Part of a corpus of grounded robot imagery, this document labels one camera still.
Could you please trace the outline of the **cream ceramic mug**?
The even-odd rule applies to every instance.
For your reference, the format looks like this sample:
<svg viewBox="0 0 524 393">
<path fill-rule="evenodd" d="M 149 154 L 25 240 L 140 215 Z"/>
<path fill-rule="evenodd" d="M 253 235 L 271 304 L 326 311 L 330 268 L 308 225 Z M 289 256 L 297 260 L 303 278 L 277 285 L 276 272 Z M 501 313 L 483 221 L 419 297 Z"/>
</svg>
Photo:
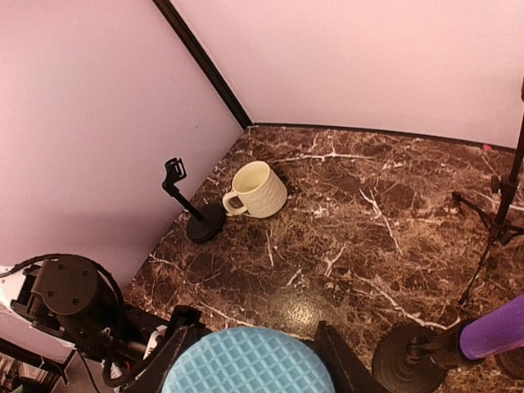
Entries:
<svg viewBox="0 0 524 393">
<path fill-rule="evenodd" d="M 231 191 L 222 197 L 222 205 L 231 215 L 248 214 L 265 219 L 278 213 L 286 204 L 288 191 L 268 163 L 252 161 L 233 176 Z"/>
</svg>

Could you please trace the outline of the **black round-base purple mic stand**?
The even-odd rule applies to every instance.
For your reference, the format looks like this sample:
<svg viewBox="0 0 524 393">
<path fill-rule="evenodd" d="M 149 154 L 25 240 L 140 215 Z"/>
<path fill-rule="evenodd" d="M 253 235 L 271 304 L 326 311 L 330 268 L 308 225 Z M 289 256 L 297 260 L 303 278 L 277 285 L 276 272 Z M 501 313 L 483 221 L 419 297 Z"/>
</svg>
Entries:
<svg viewBox="0 0 524 393">
<path fill-rule="evenodd" d="M 483 358 L 470 360 L 459 338 L 469 322 L 443 332 L 417 324 L 401 324 L 386 334 L 373 354 L 372 374 L 390 392 L 434 392 L 448 371 L 473 367 Z"/>
</svg>

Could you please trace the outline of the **black round-base blue mic stand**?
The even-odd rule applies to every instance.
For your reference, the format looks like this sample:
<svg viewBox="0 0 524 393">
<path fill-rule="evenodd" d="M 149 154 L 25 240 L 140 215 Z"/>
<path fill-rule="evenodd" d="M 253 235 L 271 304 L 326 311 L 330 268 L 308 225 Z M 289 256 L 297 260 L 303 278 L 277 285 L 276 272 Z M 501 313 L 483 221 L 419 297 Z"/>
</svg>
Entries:
<svg viewBox="0 0 524 393">
<path fill-rule="evenodd" d="M 165 162 L 165 180 L 163 190 L 174 198 L 191 218 L 187 222 L 187 237 L 195 243 L 204 243 L 215 238 L 226 221 L 225 209 L 220 203 L 211 203 L 195 207 L 179 190 L 177 183 L 187 177 L 187 171 L 181 158 L 173 158 Z"/>
</svg>

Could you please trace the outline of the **purple toy microphone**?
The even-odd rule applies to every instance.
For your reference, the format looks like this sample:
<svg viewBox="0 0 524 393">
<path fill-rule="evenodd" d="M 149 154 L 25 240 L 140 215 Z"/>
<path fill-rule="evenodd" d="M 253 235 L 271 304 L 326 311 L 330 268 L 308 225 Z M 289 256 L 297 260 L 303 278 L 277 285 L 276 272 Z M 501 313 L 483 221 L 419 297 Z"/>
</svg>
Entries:
<svg viewBox="0 0 524 393">
<path fill-rule="evenodd" d="M 470 360 L 523 347 L 523 295 L 466 325 L 459 347 Z"/>
</svg>

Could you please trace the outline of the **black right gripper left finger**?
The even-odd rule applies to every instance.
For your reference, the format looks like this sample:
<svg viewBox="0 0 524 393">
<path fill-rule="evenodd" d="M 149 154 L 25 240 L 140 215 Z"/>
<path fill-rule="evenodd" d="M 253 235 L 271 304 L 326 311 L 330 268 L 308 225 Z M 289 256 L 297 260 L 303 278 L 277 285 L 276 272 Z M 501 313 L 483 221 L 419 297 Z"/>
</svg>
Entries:
<svg viewBox="0 0 524 393">
<path fill-rule="evenodd" d="M 181 327 L 154 350 L 153 360 L 147 365 L 141 375 L 128 387 L 125 393 L 156 393 L 161 392 L 169 370 L 177 359 L 192 345 L 205 335 L 204 327 Z"/>
</svg>

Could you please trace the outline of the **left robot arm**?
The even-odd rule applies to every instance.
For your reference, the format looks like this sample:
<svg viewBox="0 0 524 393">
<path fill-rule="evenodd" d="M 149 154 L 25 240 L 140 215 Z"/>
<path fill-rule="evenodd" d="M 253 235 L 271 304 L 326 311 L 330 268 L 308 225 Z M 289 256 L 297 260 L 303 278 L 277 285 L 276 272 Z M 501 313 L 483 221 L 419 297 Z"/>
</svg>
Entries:
<svg viewBox="0 0 524 393">
<path fill-rule="evenodd" d="M 124 301 L 99 263 L 72 254 L 41 255 L 1 268 L 1 303 L 32 328 L 102 363 L 117 392 L 159 392 L 180 355 L 209 329 L 201 311 L 177 305 L 168 319 Z"/>
</svg>

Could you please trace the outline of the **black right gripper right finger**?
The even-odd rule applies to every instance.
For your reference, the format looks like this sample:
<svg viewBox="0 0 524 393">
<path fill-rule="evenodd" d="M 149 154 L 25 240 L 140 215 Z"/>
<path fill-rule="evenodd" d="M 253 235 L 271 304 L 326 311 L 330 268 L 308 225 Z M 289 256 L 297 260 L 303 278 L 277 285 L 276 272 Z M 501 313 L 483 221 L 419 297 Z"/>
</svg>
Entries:
<svg viewBox="0 0 524 393">
<path fill-rule="evenodd" d="M 387 393 L 349 347 L 341 334 L 320 321 L 314 334 L 314 352 L 323 361 L 336 393 Z"/>
</svg>

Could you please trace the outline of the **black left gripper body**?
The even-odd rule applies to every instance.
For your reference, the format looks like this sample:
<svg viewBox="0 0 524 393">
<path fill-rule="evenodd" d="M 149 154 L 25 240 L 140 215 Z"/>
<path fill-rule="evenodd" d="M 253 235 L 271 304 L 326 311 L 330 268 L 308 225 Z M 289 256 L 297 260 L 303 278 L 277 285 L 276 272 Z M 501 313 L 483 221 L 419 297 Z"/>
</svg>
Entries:
<svg viewBox="0 0 524 393">
<path fill-rule="evenodd" d="M 117 340 L 111 340 L 109 359 L 104 361 L 102 377 L 113 389 L 125 389 L 133 383 L 153 360 L 169 337 L 182 327 L 205 327 L 201 311 L 177 305 L 170 319 L 165 320 L 134 307 L 127 307 L 125 321 Z"/>
</svg>

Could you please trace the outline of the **black left corner post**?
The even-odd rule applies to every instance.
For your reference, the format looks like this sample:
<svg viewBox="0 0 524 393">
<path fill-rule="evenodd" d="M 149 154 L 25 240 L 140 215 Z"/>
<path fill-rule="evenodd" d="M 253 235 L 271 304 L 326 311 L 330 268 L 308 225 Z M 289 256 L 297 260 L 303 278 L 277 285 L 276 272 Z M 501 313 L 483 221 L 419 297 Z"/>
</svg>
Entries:
<svg viewBox="0 0 524 393">
<path fill-rule="evenodd" d="M 183 46 L 187 49 L 241 128 L 247 129 L 251 127 L 253 122 L 250 116 L 246 113 L 244 107 L 228 86 L 225 78 L 221 75 L 196 35 L 176 10 L 174 4 L 168 0 L 153 0 L 152 2 L 156 5 L 156 8 L 165 18 L 171 29 L 176 33 Z"/>
</svg>

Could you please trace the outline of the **blue toy microphone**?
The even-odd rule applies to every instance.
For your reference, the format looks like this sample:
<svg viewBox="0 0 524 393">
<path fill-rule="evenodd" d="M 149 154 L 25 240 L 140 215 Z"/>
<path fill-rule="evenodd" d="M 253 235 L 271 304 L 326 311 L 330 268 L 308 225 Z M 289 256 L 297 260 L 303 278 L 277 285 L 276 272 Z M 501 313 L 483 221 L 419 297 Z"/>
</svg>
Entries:
<svg viewBox="0 0 524 393">
<path fill-rule="evenodd" d="M 171 366 L 163 392 L 334 392 L 323 361 L 305 343 L 262 327 L 214 332 Z"/>
</svg>

